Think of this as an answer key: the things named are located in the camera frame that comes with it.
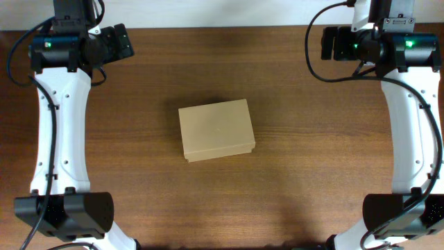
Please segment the brown cardboard box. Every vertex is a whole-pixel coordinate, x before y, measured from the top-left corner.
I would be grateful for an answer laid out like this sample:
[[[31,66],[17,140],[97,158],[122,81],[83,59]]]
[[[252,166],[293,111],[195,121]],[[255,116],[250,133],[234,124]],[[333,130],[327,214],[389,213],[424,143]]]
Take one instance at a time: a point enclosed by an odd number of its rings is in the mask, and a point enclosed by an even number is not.
[[[178,114],[184,157],[190,163],[255,148],[246,99],[180,108]]]

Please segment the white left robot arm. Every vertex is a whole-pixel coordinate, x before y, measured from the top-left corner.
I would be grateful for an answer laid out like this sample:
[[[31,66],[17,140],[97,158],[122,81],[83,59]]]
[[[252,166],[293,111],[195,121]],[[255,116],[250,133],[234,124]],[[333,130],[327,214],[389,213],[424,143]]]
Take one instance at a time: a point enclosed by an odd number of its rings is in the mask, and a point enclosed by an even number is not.
[[[85,114],[94,70],[134,54],[123,24],[102,27],[103,1],[55,1],[54,15],[28,32],[31,85],[39,98],[37,162],[30,192],[14,200],[30,233],[62,247],[139,249],[114,220],[108,192],[92,192],[85,162]]]

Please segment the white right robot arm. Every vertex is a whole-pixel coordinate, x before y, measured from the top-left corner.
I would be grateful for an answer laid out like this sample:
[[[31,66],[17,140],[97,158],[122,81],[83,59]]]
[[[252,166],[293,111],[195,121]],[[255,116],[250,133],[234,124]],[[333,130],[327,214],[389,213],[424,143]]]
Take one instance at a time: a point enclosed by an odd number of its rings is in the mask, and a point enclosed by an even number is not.
[[[352,80],[379,81],[388,104],[394,170],[388,194],[369,194],[362,219],[327,249],[399,249],[443,230],[443,136],[438,37],[414,30],[412,1],[346,1],[350,26],[323,31],[324,60],[356,60]]]

